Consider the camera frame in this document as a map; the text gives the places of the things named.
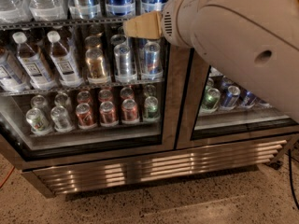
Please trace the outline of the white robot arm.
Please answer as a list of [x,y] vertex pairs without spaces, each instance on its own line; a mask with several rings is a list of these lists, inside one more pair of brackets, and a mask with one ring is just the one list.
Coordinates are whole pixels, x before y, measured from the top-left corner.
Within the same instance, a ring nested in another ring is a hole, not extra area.
[[299,0],[168,0],[126,35],[193,48],[224,75],[299,121]]

